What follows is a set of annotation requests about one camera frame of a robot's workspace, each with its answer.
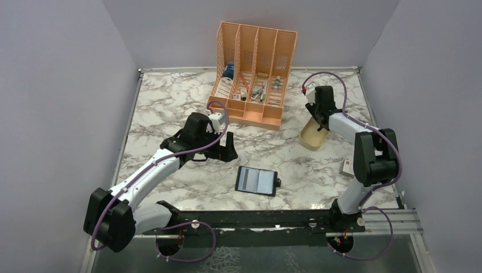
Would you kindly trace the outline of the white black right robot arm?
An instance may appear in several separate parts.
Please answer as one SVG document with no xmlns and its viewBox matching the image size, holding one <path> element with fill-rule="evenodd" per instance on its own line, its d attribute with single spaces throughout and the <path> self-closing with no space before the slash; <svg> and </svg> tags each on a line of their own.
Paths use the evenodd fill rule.
<svg viewBox="0 0 482 273">
<path fill-rule="evenodd" d="M 372 191 L 391 182 L 399 173 L 397 139 L 392 129 L 378 129 L 352 119 L 337 108 L 331 86 L 307 92 L 305 105 L 319 129 L 336 133 L 354 145 L 354 178 L 331 205 L 328 224 L 342 231 L 356 222 Z"/>
</svg>

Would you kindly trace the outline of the black leather card holder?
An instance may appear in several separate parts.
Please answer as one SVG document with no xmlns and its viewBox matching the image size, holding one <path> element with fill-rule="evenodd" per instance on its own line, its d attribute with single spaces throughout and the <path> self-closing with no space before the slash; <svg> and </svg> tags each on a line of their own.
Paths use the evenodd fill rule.
<svg viewBox="0 0 482 273">
<path fill-rule="evenodd" d="M 275 196 L 281 187 L 278 172 L 240 166 L 236 176 L 235 191 L 263 196 Z"/>
</svg>

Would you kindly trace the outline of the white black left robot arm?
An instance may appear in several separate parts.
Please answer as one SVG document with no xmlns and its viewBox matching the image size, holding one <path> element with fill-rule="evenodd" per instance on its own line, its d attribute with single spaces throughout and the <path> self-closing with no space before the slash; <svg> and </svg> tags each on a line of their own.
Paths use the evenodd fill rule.
<svg viewBox="0 0 482 273">
<path fill-rule="evenodd" d="M 107 247 L 117 253 L 135 235 L 157 228 L 167 234 L 176 231 L 179 219 L 167 205 L 155 203 L 143 209 L 139 205 L 196 154 L 222 162 L 236 159 L 234 135 L 227 127 L 226 113 L 191 113 L 184 127 L 162 141 L 139 170 L 108 190 L 97 188 L 89 198 L 84 221 L 84 232 L 91 236 L 91 249 Z"/>
</svg>

